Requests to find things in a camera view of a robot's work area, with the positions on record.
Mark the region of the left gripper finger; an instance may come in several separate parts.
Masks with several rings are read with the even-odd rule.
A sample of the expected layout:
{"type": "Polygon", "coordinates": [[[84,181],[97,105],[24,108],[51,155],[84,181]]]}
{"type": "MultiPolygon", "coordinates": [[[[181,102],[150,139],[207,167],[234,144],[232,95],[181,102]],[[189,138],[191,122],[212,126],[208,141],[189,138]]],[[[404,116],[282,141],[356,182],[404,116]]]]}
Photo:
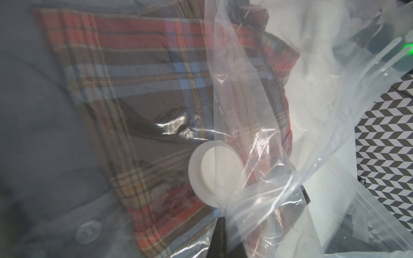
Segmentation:
{"type": "Polygon", "coordinates": [[[216,227],[211,238],[206,258],[227,257],[227,234],[225,232],[225,218],[217,219],[216,227]]]}

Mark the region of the clear plastic vacuum bag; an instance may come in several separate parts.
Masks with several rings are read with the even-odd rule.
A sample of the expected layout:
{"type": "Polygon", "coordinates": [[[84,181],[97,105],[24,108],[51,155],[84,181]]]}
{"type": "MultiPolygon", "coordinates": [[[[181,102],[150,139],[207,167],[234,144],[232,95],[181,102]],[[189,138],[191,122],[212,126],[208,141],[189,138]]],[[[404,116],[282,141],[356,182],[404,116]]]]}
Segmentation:
{"type": "Polygon", "coordinates": [[[385,1],[2,1],[1,256],[410,258],[305,181],[413,67],[385,1]]]}

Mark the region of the plaid flannel shirt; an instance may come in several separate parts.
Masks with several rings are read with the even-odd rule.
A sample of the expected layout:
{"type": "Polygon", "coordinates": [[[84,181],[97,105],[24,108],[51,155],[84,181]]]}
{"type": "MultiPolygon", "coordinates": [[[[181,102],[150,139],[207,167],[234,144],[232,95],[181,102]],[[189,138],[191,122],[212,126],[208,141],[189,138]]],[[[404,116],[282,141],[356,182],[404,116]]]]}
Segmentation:
{"type": "Polygon", "coordinates": [[[266,31],[266,9],[167,1],[130,14],[32,11],[146,257],[206,258],[220,217],[227,251],[275,251],[305,200],[279,198],[294,170],[284,86],[299,54],[266,31]],[[207,141],[244,163],[246,181],[223,207],[203,203],[189,181],[190,157],[207,141]]]}

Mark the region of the white shirt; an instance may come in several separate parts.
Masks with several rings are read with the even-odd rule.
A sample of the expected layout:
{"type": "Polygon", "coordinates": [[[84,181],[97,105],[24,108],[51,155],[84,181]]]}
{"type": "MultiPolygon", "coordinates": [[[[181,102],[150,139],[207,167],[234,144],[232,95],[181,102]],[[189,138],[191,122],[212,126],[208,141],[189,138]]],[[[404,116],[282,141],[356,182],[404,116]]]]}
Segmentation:
{"type": "Polygon", "coordinates": [[[293,133],[318,135],[340,116],[353,125],[362,91],[390,69],[400,39],[379,36],[386,1],[264,1],[268,30],[298,51],[287,82],[293,133]]]}

